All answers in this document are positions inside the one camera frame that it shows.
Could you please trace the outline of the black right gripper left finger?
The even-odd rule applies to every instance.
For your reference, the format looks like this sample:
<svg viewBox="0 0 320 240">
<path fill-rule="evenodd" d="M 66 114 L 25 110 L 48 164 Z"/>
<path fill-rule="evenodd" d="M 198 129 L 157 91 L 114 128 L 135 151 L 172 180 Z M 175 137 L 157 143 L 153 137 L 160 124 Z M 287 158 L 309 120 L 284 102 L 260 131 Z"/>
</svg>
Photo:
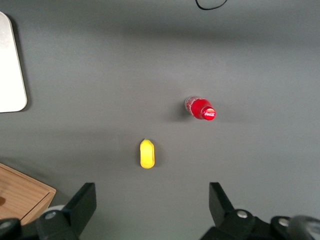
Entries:
<svg viewBox="0 0 320 240">
<path fill-rule="evenodd" d="M 97 208 L 96 185 L 85 183 L 61 209 L 52 209 L 36 220 L 40 240 L 78 240 Z"/>
</svg>

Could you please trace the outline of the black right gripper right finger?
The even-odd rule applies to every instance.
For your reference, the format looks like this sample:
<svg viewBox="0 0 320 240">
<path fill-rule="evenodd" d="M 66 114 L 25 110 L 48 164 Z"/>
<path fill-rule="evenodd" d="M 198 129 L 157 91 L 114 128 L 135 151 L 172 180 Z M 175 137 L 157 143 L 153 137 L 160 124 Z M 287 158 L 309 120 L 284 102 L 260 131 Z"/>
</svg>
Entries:
<svg viewBox="0 0 320 240">
<path fill-rule="evenodd" d="M 214 222 L 203 240 L 246 240 L 255 226 L 255 217 L 246 210 L 235 209 L 218 182 L 209 184 L 209 210 Z"/>
</svg>

